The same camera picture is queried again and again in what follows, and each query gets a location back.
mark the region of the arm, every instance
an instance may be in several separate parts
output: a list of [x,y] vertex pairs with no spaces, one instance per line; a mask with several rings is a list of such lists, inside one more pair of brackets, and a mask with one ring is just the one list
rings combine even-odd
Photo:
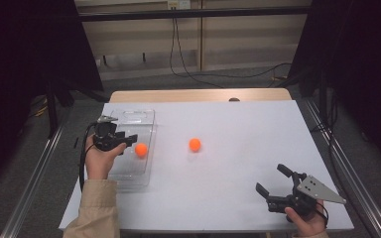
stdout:
[[[92,136],[87,138],[86,148],[91,147]],[[109,152],[89,149],[85,166],[88,180],[84,184],[78,217],[63,233],[73,237],[120,237],[116,207],[116,181],[107,180],[114,159],[126,148],[121,144]]]
[[[323,201],[317,201],[317,211],[323,212]],[[293,237],[305,237],[305,238],[328,238],[325,231],[324,220],[318,214],[315,214],[310,220],[304,220],[299,214],[291,207],[286,207],[286,214],[296,224],[298,228],[298,234]]]

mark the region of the human hand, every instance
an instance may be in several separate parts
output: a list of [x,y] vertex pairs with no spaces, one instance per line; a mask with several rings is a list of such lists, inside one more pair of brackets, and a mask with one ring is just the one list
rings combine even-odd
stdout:
[[[318,200],[317,203],[317,211],[323,213],[323,200]],[[286,207],[284,211],[293,223],[297,225],[298,235],[301,237],[318,235],[325,229],[323,217],[316,212],[313,218],[305,220],[291,207]]]
[[85,143],[85,149],[89,148],[85,157],[88,179],[107,179],[114,159],[126,149],[126,144],[122,143],[111,151],[103,152],[93,146],[92,137],[93,135],[89,136]]

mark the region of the plastic box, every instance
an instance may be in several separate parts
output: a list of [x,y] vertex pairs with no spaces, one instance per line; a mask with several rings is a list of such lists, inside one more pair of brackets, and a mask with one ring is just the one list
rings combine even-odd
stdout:
[[[109,179],[117,181],[118,190],[137,189],[148,185],[153,159],[155,112],[154,110],[114,110],[118,118],[116,132],[125,131],[126,137],[138,134],[138,141],[116,157]],[[135,154],[135,146],[144,143],[148,152],[144,157]]]

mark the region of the orange ball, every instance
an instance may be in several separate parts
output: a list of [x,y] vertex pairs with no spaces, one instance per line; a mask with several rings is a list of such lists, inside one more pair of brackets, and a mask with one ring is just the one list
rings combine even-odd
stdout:
[[190,149],[193,152],[197,152],[200,149],[200,140],[198,138],[190,139]]
[[137,154],[138,157],[143,158],[145,155],[147,155],[148,147],[144,143],[139,143],[135,146],[135,154]]

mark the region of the beige sleeve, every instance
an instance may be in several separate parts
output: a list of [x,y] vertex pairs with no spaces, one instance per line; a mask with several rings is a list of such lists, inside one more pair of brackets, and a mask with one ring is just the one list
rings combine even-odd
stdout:
[[[297,235],[294,235],[293,238],[302,238],[302,236],[297,236]],[[314,236],[304,236],[303,238],[329,238],[327,236],[327,233],[326,231],[322,231],[320,234],[318,235],[314,235]]]
[[63,233],[63,238],[73,237],[120,237],[116,181],[85,181],[79,215]]

